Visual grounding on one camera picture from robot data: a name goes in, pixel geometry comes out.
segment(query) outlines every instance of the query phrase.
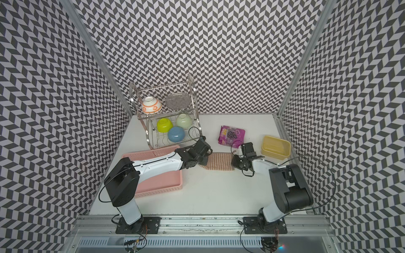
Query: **gray plate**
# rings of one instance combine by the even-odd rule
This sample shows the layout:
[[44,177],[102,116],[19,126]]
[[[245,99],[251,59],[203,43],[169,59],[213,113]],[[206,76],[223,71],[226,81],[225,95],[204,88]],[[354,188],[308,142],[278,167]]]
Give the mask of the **gray plate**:
[[173,110],[186,108],[191,104],[191,97],[185,92],[169,94],[166,97],[166,106]]

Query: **dish cloth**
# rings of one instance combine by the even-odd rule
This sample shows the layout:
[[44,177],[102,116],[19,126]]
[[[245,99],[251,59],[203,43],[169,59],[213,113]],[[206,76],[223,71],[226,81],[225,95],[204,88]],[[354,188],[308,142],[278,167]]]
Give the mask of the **dish cloth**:
[[232,157],[233,155],[231,153],[212,153],[208,157],[207,165],[201,167],[206,170],[235,170],[230,164],[232,161]]

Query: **chevron patterned wall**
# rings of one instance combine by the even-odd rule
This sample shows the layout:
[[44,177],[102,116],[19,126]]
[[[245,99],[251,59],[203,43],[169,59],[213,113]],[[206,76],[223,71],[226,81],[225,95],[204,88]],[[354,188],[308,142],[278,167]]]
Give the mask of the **chevron patterned wall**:
[[129,118],[56,0],[2,0],[0,41],[0,252],[54,252]]
[[275,113],[325,0],[73,2],[128,98],[190,72],[202,113]]
[[[338,1],[283,115],[344,252],[405,252],[405,1]],[[316,201],[330,173],[304,159]]]

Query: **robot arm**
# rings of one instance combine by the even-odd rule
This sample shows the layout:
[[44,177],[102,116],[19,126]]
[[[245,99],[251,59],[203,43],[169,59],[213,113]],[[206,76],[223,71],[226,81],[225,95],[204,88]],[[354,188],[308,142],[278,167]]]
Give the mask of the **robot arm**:
[[309,186],[296,164],[269,169],[274,201],[259,210],[259,220],[272,223],[291,211],[313,204]]
[[313,204],[309,186],[296,164],[286,166],[270,164],[260,159],[263,156],[256,155],[251,142],[243,143],[241,149],[242,156],[233,156],[233,167],[245,171],[251,170],[253,172],[251,176],[253,176],[255,170],[257,170],[255,167],[265,166],[265,169],[268,169],[270,174],[274,201],[259,210],[259,222],[262,224],[272,223],[293,210],[302,209]]
[[107,175],[104,185],[128,229],[138,231],[143,221],[134,198],[139,183],[165,172],[206,165],[211,153],[211,147],[201,136],[194,145],[176,149],[168,155],[142,161],[131,161],[128,157],[121,159]]

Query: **candy package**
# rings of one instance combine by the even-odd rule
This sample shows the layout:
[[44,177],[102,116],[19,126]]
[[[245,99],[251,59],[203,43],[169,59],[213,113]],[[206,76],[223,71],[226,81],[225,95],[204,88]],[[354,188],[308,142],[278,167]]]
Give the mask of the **candy package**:
[[239,128],[231,128],[226,125],[221,127],[218,143],[224,146],[238,148],[245,138],[245,131]]

